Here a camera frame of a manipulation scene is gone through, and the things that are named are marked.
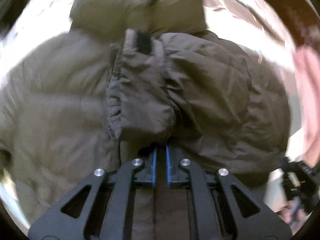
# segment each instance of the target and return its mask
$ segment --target triangular cutout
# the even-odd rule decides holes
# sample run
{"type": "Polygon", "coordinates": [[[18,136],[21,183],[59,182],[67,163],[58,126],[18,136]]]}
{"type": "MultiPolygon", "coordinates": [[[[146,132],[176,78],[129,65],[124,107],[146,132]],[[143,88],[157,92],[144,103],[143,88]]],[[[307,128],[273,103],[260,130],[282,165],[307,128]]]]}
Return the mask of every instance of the triangular cutout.
{"type": "Polygon", "coordinates": [[[90,236],[95,236],[97,238],[100,238],[103,220],[106,215],[111,193],[112,193],[111,188],[106,187],[105,185],[102,185],[99,188],[99,191],[94,200],[94,204],[90,211],[87,224],[85,226],[85,230],[84,230],[85,239],[91,239],[90,236]]]}
{"type": "Polygon", "coordinates": [[[244,218],[251,217],[260,212],[260,208],[257,207],[241,190],[235,186],[231,186],[231,190],[235,196],[241,215],[244,218]]]}
{"type": "Polygon", "coordinates": [[[73,218],[80,217],[82,208],[87,200],[90,190],[91,185],[85,186],[78,192],[77,195],[75,195],[67,204],[65,204],[63,208],[61,208],[61,212],[73,218]]]}

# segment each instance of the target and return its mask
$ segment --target black velcro strip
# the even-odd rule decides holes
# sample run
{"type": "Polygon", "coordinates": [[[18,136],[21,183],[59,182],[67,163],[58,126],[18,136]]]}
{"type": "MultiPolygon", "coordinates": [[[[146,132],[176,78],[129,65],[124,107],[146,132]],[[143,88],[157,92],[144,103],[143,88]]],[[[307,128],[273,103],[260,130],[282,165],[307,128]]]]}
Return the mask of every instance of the black velcro strip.
{"type": "Polygon", "coordinates": [[[138,52],[145,55],[151,55],[151,52],[152,52],[151,37],[147,34],[136,32],[135,47],[137,48],[138,52]]]}

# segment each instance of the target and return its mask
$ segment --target person's hand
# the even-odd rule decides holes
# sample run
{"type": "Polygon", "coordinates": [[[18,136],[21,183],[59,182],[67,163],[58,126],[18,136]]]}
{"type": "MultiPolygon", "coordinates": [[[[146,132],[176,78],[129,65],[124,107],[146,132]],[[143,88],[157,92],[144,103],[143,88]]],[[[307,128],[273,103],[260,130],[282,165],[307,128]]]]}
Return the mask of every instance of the person's hand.
{"type": "Polygon", "coordinates": [[[292,209],[294,209],[295,204],[296,204],[295,201],[289,201],[287,206],[285,206],[283,210],[277,212],[279,217],[284,222],[286,222],[287,224],[290,224],[293,234],[295,234],[308,219],[308,215],[304,212],[303,209],[299,209],[295,217],[292,217],[291,213],[292,213],[292,209]]]}

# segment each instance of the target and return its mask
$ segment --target black metal bracket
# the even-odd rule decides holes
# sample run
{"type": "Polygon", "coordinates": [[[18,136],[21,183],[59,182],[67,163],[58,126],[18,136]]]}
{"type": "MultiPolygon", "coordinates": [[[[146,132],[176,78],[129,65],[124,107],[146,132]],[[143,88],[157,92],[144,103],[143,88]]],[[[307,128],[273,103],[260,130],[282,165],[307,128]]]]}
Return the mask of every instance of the black metal bracket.
{"type": "MultiPolygon", "coordinates": [[[[289,240],[290,227],[226,169],[203,170],[166,146],[167,182],[187,191],[190,240],[289,240]]],[[[156,147],[97,169],[30,228],[30,240],[130,240],[135,189],[155,186],[156,147]]]]}
{"type": "Polygon", "coordinates": [[[284,172],[282,186],[287,200],[296,199],[299,208],[311,213],[319,201],[319,165],[312,169],[303,161],[290,162],[288,157],[285,157],[282,159],[281,169],[284,172]],[[290,179],[290,173],[295,174],[297,186],[290,179]]]}

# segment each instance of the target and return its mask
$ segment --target jacket sleeve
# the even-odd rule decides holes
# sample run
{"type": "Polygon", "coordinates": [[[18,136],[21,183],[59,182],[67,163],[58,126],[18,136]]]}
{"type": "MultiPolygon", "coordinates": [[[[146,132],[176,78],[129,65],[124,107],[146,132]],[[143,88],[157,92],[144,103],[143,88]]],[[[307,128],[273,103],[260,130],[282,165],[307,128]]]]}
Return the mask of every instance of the jacket sleeve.
{"type": "Polygon", "coordinates": [[[12,139],[24,93],[24,62],[21,62],[1,78],[0,171],[10,163],[11,153],[13,152],[12,139]]]}
{"type": "Polygon", "coordinates": [[[109,132],[115,139],[148,146],[171,135],[174,109],[164,76],[161,42],[127,30],[108,87],[109,132]]]}

